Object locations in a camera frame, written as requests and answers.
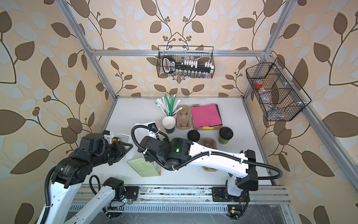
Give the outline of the black plastic cup lid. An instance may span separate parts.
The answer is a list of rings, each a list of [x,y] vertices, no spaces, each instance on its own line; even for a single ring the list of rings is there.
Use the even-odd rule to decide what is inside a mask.
[[[234,132],[231,128],[229,127],[222,127],[219,130],[219,137],[224,139],[224,140],[231,140],[234,136]]]

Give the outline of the green paper coffee cup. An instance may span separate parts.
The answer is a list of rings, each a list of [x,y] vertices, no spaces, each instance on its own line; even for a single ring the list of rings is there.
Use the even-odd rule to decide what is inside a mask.
[[[234,134],[232,132],[219,132],[218,141],[220,144],[227,144],[232,138]]]

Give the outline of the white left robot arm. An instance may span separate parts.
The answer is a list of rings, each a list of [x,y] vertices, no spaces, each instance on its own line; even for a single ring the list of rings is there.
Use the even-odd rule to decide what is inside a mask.
[[[119,162],[131,149],[132,144],[118,138],[107,140],[102,133],[90,133],[70,157],[60,161],[46,176],[45,205],[38,219],[39,224],[64,224],[75,195],[94,167]],[[96,215],[105,211],[112,201],[126,202],[129,194],[124,181],[108,178],[94,197],[70,220],[69,224],[89,224]]]

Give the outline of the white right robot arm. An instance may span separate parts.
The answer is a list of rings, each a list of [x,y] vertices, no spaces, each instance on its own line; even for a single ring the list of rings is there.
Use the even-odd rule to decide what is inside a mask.
[[[253,150],[230,154],[182,138],[160,141],[150,136],[134,143],[146,160],[154,161],[168,171],[176,172],[187,165],[193,165],[231,174],[226,183],[226,195],[230,197],[257,191],[260,180],[276,180],[283,176],[279,168],[257,162]]]

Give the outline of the stack of paper cups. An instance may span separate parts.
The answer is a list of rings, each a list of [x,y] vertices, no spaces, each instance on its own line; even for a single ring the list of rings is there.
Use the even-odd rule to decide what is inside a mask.
[[[166,116],[162,120],[162,125],[167,134],[173,134],[176,127],[176,119],[173,116]]]

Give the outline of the green white paper gift bag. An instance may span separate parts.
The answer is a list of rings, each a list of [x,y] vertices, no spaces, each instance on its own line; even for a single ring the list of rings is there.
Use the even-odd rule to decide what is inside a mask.
[[[147,129],[138,128],[135,130],[137,141],[140,143],[145,136],[150,136],[156,139],[154,132]],[[161,167],[155,162],[148,162],[142,153],[138,152],[138,148],[135,146],[132,137],[129,137],[129,144],[133,145],[133,148],[126,154],[126,162],[141,176],[141,177],[155,177],[161,175]]]

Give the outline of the single brown pulp cup carrier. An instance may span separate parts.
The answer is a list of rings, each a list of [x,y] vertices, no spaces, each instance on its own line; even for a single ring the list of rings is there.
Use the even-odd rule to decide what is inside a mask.
[[[212,138],[201,138],[198,142],[200,145],[203,145],[205,147],[211,148],[211,149],[217,149],[217,143]],[[216,172],[217,169],[209,168],[209,167],[202,167],[204,171],[206,172]]]

